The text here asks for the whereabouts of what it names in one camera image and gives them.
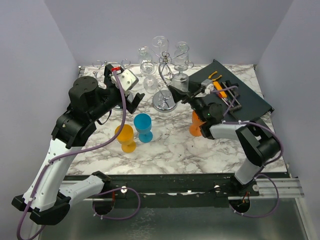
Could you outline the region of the clear wine glass front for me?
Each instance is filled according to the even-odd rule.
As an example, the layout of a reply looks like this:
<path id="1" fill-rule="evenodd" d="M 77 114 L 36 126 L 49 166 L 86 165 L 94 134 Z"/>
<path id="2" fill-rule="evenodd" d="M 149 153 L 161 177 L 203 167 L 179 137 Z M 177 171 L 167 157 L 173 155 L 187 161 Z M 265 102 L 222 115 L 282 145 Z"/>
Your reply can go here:
<path id="1" fill-rule="evenodd" d="M 155 78 L 156 66 L 153 62 L 145 61 L 140 65 L 140 72 L 144 75 L 143 87 L 150 93 L 154 94 L 158 88 L 158 80 Z"/>

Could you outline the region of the clear wine glass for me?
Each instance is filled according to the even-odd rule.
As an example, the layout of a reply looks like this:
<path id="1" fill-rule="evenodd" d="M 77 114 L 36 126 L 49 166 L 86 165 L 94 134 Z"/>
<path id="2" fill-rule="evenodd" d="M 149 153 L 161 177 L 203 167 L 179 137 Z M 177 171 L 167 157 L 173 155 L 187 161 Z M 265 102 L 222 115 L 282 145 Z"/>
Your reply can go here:
<path id="1" fill-rule="evenodd" d="M 174 70 L 176 70 L 177 73 L 173 75 L 171 83 L 173 87 L 182 92 L 188 92 L 189 90 L 189 76 L 184 73 L 187 69 L 188 66 L 186 64 L 174 66 Z"/>
<path id="2" fill-rule="evenodd" d="M 150 63 L 153 61 L 153 57 L 150 53 L 150 49 L 146 46 L 140 47 L 138 49 L 138 63 Z"/>
<path id="3" fill-rule="evenodd" d="M 153 62 L 145 61 L 140 65 L 140 72 L 144 75 L 143 87 L 150 93 L 154 94 L 158 88 L 158 80 L 155 78 L 156 66 Z"/>
<path id="4" fill-rule="evenodd" d="M 189 45 L 184 41 L 180 41 L 176 44 L 176 51 L 174 52 L 173 58 L 173 62 L 176 66 L 188 66 L 189 50 Z"/>

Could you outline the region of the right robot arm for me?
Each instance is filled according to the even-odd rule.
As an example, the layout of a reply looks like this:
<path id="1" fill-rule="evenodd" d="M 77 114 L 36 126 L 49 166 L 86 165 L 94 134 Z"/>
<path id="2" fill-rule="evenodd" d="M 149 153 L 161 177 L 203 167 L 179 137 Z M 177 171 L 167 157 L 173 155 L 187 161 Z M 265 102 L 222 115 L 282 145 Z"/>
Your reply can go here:
<path id="1" fill-rule="evenodd" d="M 245 153 L 245 160 L 231 178 L 230 191 L 241 196 L 248 190 L 248 184 L 258 176 L 269 164 L 277 161 L 283 155 L 283 145 L 277 135 L 270 130 L 261 118 L 235 122 L 225 121 L 225 115 L 231 111 L 223 110 L 219 103 L 205 104 L 201 97 L 209 94 L 236 89 L 233 85 L 216 89 L 212 83 L 200 85 L 194 92 L 183 92 L 170 85 L 168 87 L 175 103 L 188 103 L 202 124 L 199 126 L 204 138 L 228 139 L 239 141 Z"/>

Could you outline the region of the tall chrome glass rack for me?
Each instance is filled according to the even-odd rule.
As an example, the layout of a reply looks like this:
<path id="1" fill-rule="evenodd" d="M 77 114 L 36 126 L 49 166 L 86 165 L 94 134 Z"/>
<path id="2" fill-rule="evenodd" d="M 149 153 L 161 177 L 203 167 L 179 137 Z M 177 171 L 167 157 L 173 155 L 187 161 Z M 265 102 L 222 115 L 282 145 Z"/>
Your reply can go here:
<path id="1" fill-rule="evenodd" d="M 155 74 L 154 77 L 157 79 L 158 87 L 156 92 L 153 93 L 152 105 L 153 107 L 161 113 L 169 113 L 175 110 L 177 103 L 174 102 L 173 96 L 169 91 L 169 86 L 172 86 L 172 78 L 174 74 L 177 73 L 174 70 L 174 56 L 170 55 L 168 51 L 160 54 L 158 50 L 148 47 L 152 55 L 152 63 L 155 64 Z M 193 62 L 189 61 L 187 64 L 187 70 L 194 66 Z"/>

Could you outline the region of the orange plastic goblet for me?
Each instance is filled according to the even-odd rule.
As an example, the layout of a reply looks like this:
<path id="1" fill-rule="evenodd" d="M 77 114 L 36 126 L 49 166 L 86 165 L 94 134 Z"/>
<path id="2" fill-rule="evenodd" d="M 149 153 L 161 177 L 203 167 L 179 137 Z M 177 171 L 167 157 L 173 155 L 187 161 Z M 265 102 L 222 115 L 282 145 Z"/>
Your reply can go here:
<path id="1" fill-rule="evenodd" d="M 189 127 L 189 133 L 194 137 L 200 137 L 202 135 L 200 126 L 203 124 L 195 111 L 192 112 L 191 118 L 192 124 Z"/>

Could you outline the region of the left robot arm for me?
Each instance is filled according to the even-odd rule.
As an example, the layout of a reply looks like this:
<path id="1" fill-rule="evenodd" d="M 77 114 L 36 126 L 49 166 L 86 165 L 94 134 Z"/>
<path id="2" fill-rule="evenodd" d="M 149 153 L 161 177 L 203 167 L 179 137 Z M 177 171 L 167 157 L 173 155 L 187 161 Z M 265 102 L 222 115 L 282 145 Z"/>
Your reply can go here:
<path id="1" fill-rule="evenodd" d="M 128 91 L 139 79 L 129 69 L 107 64 L 104 68 L 105 88 L 92 76 L 76 79 L 68 95 L 70 104 L 56 121 L 43 164 L 29 189 L 13 198 L 12 205 L 30 219 L 43 226 L 54 226 L 63 220 L 71 206 L 98 195 L 107 197 L 111 191 L 110 178 L 100 171 L 70 186 L 62 181 L 75 159 L 86 152 L 84 146 L 94 133 L 96 123 L 115 106 L 122 106 L 123 114 L 133 114 L 145 96 L 137 93 L 132 101 Z"/>

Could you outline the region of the tall clear flute glass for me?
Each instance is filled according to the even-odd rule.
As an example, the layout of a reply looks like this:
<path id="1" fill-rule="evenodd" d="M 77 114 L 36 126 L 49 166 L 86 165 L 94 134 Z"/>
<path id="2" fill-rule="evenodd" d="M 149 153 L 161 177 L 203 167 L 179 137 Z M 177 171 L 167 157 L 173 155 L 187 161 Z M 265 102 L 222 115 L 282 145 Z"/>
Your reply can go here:
<path id="1" fill-rule="evenodd" d="M 160 55 L 169 50 L 169 40 L 161 35 L 152 39 L 152 45 L 158 50 Z"/>

